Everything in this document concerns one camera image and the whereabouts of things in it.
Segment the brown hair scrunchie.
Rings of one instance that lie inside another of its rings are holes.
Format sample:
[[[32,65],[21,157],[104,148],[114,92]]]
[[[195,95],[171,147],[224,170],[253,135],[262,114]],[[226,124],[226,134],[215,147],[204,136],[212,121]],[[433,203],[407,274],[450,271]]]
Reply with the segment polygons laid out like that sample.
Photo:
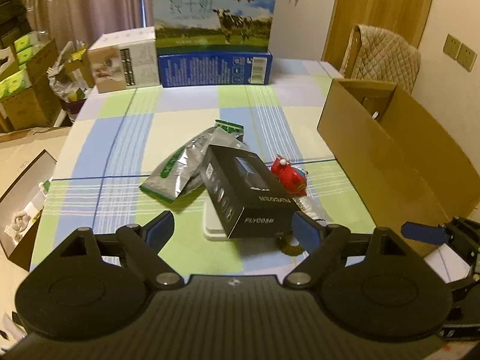
[[[300,255],[307,255],[308,252],[301,246],[299,241],[295,238],[292,232],[284,236],[278,236],[275,239],[275,246],[284,255],[289,257],[298,257]]]

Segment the silver green foil pouch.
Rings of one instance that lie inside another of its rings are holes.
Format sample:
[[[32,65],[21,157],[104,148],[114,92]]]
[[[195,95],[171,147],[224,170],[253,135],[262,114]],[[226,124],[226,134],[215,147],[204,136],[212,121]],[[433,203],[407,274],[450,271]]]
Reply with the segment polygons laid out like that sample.
[[[139,189],[148,196],[173,203],[203,184],[200,165],[210,145],[248,150],[243,137],[242,125],[217,119],[214,126],[194,136],[163,160]]]

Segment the black Flyco shaver box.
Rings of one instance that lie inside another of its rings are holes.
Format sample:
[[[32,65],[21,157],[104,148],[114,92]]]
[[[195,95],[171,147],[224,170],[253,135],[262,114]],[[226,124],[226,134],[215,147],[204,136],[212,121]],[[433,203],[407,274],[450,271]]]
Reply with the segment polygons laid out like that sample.
[[[290,232],[299,207],[257,154],[210,145],[200,175],[227,239]]]

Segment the red toy figure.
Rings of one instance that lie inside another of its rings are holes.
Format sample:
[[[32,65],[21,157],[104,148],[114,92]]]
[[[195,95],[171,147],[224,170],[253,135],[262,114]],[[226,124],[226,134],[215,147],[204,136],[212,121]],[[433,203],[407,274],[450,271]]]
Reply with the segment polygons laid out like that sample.
[[[270,170],[289,194],[307,195],[308,172],[306,170],[295,166],[281,155],[275,158]]]

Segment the brown cardboard box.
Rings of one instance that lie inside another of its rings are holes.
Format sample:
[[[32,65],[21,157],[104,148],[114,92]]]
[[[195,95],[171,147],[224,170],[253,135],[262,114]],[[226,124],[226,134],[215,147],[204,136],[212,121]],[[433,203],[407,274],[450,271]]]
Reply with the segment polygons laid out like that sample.
[[[479,174],[443,126],[392,83],[332,80],[318,133],[378,227],[436,226],[479,208]]]

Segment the checkered bed sheet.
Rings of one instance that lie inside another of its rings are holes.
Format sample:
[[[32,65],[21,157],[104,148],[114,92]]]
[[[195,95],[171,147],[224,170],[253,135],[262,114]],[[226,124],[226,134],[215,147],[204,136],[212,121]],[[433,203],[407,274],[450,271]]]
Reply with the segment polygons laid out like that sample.
[[[31,264],[73,230],[113,233],[171,211],[175,230],[161,255],[181,275],[284,275],[300,262],[274,240],[215,241],[220,233],[204,180],[208,150],[250,151],[307,177],[301,207],[322,222],[369,233],[374,222],[317,132],[338,71],[315,60],[272,63],[268,85],[160,86],[93,93],[69,130],[43,209]]]

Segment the crumpled plastic bag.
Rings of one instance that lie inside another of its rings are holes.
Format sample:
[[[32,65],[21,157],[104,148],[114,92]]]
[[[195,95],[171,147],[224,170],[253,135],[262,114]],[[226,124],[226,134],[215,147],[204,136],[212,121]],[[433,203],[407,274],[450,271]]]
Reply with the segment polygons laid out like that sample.
[[[49,87],[66,103],[85,100],[95,81],[86,44],[68,41],[52,67],[47,69]]]

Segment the cardboard boxes with tissue packs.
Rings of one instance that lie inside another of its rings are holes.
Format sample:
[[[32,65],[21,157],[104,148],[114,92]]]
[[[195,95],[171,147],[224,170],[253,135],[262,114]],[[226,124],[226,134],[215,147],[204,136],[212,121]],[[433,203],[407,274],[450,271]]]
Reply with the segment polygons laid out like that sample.
[[[59,56],[46,32],[32,31],[1,49],[1,131],[51,127],[61,111],[47,70]]]

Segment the white brown product box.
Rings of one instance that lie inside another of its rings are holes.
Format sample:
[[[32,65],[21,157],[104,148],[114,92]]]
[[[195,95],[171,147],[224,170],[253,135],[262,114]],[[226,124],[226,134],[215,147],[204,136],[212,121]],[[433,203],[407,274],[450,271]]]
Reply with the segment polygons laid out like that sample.
[[[88,58],[100,93],[160,83],[153,27],[103,34],[89,47]]]

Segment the quilted beige chair cover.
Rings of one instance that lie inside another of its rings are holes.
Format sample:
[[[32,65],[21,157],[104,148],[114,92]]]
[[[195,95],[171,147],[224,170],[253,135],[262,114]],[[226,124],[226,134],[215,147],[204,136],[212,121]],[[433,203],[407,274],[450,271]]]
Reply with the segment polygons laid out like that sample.
[[[340,73],[355,80],[396,83],[410,93],[421,61],[420,51],[399,34],[357,24],[351,31]]]

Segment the blue flat box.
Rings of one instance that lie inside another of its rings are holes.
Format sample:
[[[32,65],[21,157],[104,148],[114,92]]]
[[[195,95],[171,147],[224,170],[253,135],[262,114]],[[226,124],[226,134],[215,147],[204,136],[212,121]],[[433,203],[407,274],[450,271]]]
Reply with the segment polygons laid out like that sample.
[[[158,57],[164,88],[265,86],[272,70],[270,52],[193,52]]]

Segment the milk carton gift box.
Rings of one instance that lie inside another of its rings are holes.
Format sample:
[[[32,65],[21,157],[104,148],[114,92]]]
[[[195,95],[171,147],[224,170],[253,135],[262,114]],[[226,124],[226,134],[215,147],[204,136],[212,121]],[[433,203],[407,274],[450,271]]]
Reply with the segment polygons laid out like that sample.
[[[276,0],[151,0],[158,55],[266,52]]]

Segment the wooden door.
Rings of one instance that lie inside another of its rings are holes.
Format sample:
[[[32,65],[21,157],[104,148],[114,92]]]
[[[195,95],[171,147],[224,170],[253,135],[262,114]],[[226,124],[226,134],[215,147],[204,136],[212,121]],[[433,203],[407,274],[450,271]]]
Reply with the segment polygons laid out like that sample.
[[[401,35],[418,47],[432,0],[335,0],[322,59],[339,69],[355,25],[367,24]]]

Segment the pink curtain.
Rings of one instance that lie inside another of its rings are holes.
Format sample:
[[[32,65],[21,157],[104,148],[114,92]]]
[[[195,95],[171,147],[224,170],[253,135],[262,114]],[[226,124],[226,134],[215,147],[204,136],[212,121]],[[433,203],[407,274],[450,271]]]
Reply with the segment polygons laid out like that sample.
[[[93,44],[104,33],[146,25],[145,0],[21,0],[28,24],[48,33],[58,47]]]

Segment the wall socket plate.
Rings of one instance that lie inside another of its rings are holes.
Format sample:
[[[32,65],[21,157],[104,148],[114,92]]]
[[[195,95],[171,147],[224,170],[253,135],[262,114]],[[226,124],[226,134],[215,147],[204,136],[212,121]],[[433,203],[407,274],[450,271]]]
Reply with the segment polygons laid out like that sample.
[[[453,35],[448,34],[442,51],[451,59],[456,60],[461,48],[461,42]]]
[[[456,57],[456,62],[462,66],[467,72],[472,72],[473,66],[475,64],[477,54],[475,51],[470,49],[466,44],[461,43],[458,55]]]

